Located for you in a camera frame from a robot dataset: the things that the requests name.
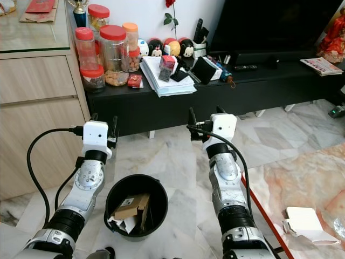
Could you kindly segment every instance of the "wooden cabinet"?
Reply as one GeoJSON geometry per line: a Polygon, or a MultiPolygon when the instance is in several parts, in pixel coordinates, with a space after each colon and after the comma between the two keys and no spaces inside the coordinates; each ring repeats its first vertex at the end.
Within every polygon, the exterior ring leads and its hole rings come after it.
{"type": "Polygon", "coordinates": [[[66,56],[0,60],[0,103],[76,95],[66,56]]]}
{"type": "MultiPolygon", "coordinates": [[[[29,1],[18,1],[17,11],[0,19],[7,28],[0,32],[0,200],[37,191],[26,165],[34,138],[90,118],[65,1],[54,24],[19,23],[29,1]]],[[[43,188],[61,185],[81,148],[81,137],[69,132],[37,142],[31,163],[43,188]]]]}
{"type": "MultiPolygon", "coordinates": [[[[52,128],[83,125],[77,99],[3,107],[0,137],[0,196],[2,199],[36,191],[26,165],[27,148],[35,137],[52,128]]],[[[32,168],[43,186],[62,183],[74,170],[82,141],[70,132],[53,132],[32,150],[32,168]]]]}

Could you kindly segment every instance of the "black trash bin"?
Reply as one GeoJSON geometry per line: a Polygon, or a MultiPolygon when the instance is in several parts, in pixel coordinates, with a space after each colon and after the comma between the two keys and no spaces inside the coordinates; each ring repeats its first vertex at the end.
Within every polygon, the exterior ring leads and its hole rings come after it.
{"type": "Polygon", "coordinates": [[[106,210],[104,212],[104,222],[107,228],[112,232],[118,232],[130,241],[139,241],[154,232],[163,223],[168,211],[168,197],[164,187],[159,180],[144,174],[134,174],[127,176],[117,182],[110,190],[106,210]],[[151,224],[146,232],[140,234],[131,234],[121,230],[114,222],[107,222],[111,213],[128,196],[135,194],[149,193],[149,212],[151,224]]]}

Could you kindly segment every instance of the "power cord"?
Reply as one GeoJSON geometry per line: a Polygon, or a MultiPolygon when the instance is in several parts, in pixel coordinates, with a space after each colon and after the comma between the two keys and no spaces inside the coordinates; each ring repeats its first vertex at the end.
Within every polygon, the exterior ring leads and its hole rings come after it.
{"type": "Polygon", "coordinates": [[[59,189],[57,190],[56,195],[55,195],[55,202],[54,202],[55,210],[57,210],[58,206],[59,206],[59,195],[60,195],[60,192],[65,187],[65,185],[70,181],[70,179],[75,175],[75,173],[78,171],[78,169],[81,167],[81,164],[82,164],[83,161],[84,161],[84,158],[82,156],[79,156],[77,158],[77,161],[75,162],[75,169],[69,175],[69,177],[67,177],[67,179],[60,185],[59,189]]]}
{"type": "Polygon", "coordinates": [[[245,175],[245,179],[246,179],[246,194],[247,194],[247,204],[248,204],[248,210],[249,210],[249,213],[250,213],[250,217],[252,218],[252,220],[254,221],[254,217],[253,217],[253,212],[252,212],[252,206],[251,206],[251,201],[250,201],[250,188],[249,188],[249,176],[248,176],[248,167],[247,167],[247,163],[244,159],[244,157],[242,156],[241,152],[237,149],[237,147],[231,143],[230,141],[228,141],[227,139],[217,135],[217,134],[214,134],[212,132],[209,132],[209,131],[204,131],[203,129],[200,129],[200,128],[197,128],[197,126],[194,126],[194,125],[187,125],[187,129],[189,130],[193,130],[193,131],[196,131],[196,132],[199,132],[199,133],[202,133],[202,134],[205,134],[205,135],[210,135],[210,136],[213,136],[223,142],[225,142],[227,145],[229,145],[235,152],[236,154],[239,156],[242,164],[243,164],[243,168],[244,168],[244,175],[245,175]]]}
{"type": "Polygon", "coordinates": [[[82,136],[82,126],[77,126],[77,127],[72,127],[72,128],[55,128],[55,129],[50,129],[48,131],[43,132],[39,136],[37,136],[33,142],[30,144],[29,148],[27,149],[27,154],[26,154],[26,163],[27,163],[27,168],[29,170],[31,179],[34,183],[34,185],[37,187],[39,193],[41,194],[44,205],[45,205],[45,218],[44,218],[44,224],[47,224],[49,221],[49,215],[50,215],[50,206],[49,206],[49,201],[47,198],[47,195],[45,194],[44,190],[42,189],[41,185],[39,184],[35,174],[33,173],[33,169],[31,166],[31,152],[34,147],[34,145],[37,143],[38,140],[40,140],[42,137],[45,135],[52,133],[52,132],[73,132],[75,135],[82,136]]]}

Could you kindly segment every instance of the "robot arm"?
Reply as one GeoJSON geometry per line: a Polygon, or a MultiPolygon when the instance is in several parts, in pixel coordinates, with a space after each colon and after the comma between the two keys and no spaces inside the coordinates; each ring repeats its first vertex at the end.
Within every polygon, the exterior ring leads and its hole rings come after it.
{"type": "Polygon", "coordinates": [[[210,159],[212,203],[222,231],[223,259],[273,259],[274,254],[256,227],[241,190],[237,154],[228,145],[234,136],[236,121],[234,115],[217,108],[211,120],[197,122],[190,109],[187,127],[191,140],[201,140],[202,149],[210,159]],[[210,132],[228,143],[207,134],[210,132]]]}
{"type": "Polygon", "coordinates": [[[38,231],[15,257],[21,258],[72,258],[83,227],[87,223],[103,189],[106,160],[112,156],[108,146],[115,148],[118,131],[117,118],[110,137],[108,125],[100,121],[88,121],[75,132],[83,137],[84,159],[74,176],[72,190],[55,211],[49,222],[38,231]]]}

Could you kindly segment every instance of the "red table edge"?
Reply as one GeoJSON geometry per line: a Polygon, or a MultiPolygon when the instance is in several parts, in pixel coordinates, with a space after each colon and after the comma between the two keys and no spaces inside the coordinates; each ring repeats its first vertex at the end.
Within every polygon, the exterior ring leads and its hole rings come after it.
{"type": "MultiPolygon", "coordinates": [[[[243,177],[242,174],[242,183],[244,184],[244,187],[246,187],[246,180],[243,177]]],[[[275,237],[277,238],[278,242],[280,243],[281,247],[284,249],[284,252],[286,253],[287,257],[289,259],[295,259],[293,257],[293,255],[290,253],[289,248],[287,247],[287,245],[285,244],[285,242],[283,241],[283,239],[281,238],[281,236],[279,235],[279,233],[277,232],[277,230],[275,229],[273,222],[270,220],[270,217],[266,214],[265,210],[263,209],[263,207],[261,206],[259,200],[256,198],[254,192],[250,189],[250,197],[253,199],[253,201],[255,202],[255,204],[257,205],[259,211],[261,212],[261,214],[263,215],[264,219],[266,220],[267,224],[269,225],[269,227],[271,228],[273,234],[275,235],[275,237]]]]}

